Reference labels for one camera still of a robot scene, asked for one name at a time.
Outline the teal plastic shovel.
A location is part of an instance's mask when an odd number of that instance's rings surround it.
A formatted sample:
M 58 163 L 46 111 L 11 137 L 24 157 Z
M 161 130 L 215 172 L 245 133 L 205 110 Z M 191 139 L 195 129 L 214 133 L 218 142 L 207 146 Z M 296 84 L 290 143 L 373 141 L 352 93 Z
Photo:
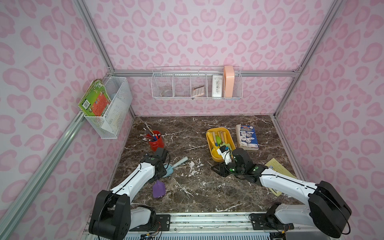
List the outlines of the teal plastic shovel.
M 181 164 L 185 163 L 188 159 L 189 159 L 188 157 L 184 157 L 181 160 L 179 160 L 177 163 L 175 163 L 174 165 L 164 164 L 164 167 L 165 167 L 167 173 L 163 176 L 163 178 L 167 178 L 171 174 L 173 174 L 174 169 L 177 168 L 178 166 L 180 166 Z

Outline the light green shovel wooden handle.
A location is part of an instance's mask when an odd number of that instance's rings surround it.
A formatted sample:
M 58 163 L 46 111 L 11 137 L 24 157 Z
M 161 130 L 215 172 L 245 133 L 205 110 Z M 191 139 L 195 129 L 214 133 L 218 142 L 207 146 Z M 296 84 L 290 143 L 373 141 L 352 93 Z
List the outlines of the light green shovel wooden handle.
M 232 146 L 231 146 L 230 143 L 228 142 L 226 132 L 220 131 L 220 136 L 221 136 L 221 141 L 222 141 L 221 144 L 220 144 L 220 146 L 225 146 L 225 147 L 227 147 L 229 150 L 232 150 Z

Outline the dark green shovel yellow handle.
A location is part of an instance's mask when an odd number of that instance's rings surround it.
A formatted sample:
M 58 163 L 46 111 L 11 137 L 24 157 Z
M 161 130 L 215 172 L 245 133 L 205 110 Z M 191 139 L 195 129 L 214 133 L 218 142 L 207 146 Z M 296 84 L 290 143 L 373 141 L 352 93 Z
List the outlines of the dark green shovel yellow handle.
M 210 132 L 210 141 L 212 142 L 212 145 L 213 145 L 213 149 L 212 149 L 212 155 L 219 159 L 221 158 L 221 155 L 217 152 L 217 150 L 219 149 L 219 147 L 216 145 L 216 140 L 215 140 L 215 132 Z

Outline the purple plastic shovel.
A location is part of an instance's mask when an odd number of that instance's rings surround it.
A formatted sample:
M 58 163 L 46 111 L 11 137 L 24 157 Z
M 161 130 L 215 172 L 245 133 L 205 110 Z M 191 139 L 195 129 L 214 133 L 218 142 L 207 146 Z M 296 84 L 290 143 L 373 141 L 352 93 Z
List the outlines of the purple plastic shovel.
M 157 180 L 153 185 L 153 197 L 155 199 L 162 198 L 166 195 L 166 185 L 165 183 Z

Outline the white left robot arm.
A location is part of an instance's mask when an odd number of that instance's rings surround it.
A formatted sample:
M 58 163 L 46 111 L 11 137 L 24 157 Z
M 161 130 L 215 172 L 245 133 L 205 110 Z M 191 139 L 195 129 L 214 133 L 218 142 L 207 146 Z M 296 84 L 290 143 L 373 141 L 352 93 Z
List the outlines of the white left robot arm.
M 130 230 L 152 231 L 156 212 L 151 207 L 131 208 L 137 193 L 147 183 L 160 180 L 167 173 L 169 152 L 158 148 L 153 155 L 146 154 L 137 168 L 119 185 L 98 193 L 89 223 L 89 233 L 108 240 L 123 240 Z

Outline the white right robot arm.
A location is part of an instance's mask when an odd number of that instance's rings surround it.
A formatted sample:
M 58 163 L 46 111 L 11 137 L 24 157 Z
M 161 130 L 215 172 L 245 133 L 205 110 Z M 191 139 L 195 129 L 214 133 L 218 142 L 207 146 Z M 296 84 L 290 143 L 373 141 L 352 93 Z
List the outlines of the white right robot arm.
M 273 204 L 261 217 L 250 214 L 253 224 L 276 230 L 280 235 L 294 224 L 316 227 L 325 235 L 338 239 L 350 228 L 351 208 L 328 182 L 318 184 L 295 179 L 260 164 L 254 164 L 244 149 L 214 147 L 212 152 L 222 161 L 212 170 L 222 177 L 233 175 L 251 184 L 276 190 L 301 202 L 300 205 Z

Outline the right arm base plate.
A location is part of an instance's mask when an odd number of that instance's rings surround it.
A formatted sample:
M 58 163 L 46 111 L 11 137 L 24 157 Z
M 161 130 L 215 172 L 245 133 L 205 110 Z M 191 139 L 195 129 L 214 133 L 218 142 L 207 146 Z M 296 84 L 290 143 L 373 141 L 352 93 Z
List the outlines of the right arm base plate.
M 249 220 L 253 230 L 289 231 L 295 228 L 294 224 L 283 224 L 274 215 L 251 213 Z

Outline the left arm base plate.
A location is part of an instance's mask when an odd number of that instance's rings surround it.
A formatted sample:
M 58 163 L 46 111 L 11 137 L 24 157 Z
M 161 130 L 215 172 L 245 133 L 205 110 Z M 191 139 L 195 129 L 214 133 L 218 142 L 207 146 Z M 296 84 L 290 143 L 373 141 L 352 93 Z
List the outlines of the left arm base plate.
M 156 210 L 146 205 L 139 205 L 131 210 L 130 232 L 150 232 L 161 228 L 163 231 L 170 230 L 171 215 L 157 214 Z

